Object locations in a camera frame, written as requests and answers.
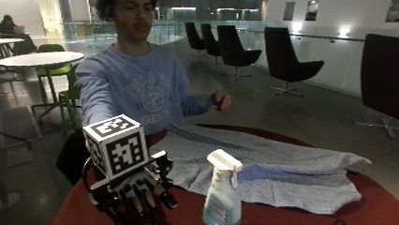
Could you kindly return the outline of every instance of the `curly hair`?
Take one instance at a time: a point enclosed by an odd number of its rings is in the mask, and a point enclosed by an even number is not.
[[[119,1],[119,0],[97,0],[95,10],[97,10],[98,18],[102,21],[106,21],[106,22],[110,21],[110,16],[113,14],[113,8],[114,8],[117,1]],[[158,0],[150,0],[151,9],[154,9],[157,1]]]

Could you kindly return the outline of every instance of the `gray cloth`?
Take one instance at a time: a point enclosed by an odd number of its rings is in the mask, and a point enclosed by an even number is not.
[[[223,149],[243,163],[235,189],[243,202],[333,214],[340,206],[361,198],[345,173],[363,173],[369,161],[352,153],[198,126],[172,127],[150,153],[165,150],[174,162],[169,173],[174,185],[206,195],[212,170],[206,157],[215,149]]]

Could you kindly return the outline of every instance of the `red table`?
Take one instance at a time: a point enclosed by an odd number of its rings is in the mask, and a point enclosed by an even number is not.
[[[204,126],[208,128],[230,129],[256,135],[284,143],[309,146],[292,138],[267,132],[260,129],[235,126]],[[162,140],[166,132],[157,133],[147,138],[147,146]],[[344,205],[335,215],[315,215],[296,208],[276,208],[256,203],[242,204],[242,224],[246,225],[341,225],[337,219],[347,225],[397,225],[399,201],[365,175],[348,173],[348,179],[361,193],[361,200]],[[165,208],[167,222],[172,225],[202,225],[202,209],[204,196],[187,192],[179,187],[170,189],[178,206],[174,210]],[[87,198],[87,191],[82,180],[73,187],[57,215],[53,225],[110,225],[111,220],[105,213],[97,211]]]

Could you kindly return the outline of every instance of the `white cube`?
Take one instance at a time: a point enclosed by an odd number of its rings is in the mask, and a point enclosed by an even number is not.
[[[123,114],[83,127],[91,162],[113,180],[149,162],[143,128]]]

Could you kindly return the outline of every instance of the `robotic hand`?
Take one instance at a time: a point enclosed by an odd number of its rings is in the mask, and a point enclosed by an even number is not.
[[[115,224],[163,224],[159,202],[172,209],[176,202],[169,193],[172,183],[167,179],[172,162],[166,152],[150,156],[145,165],[115,180],[103,179],[89,187],[89,199],[99,211],[107,212]]]

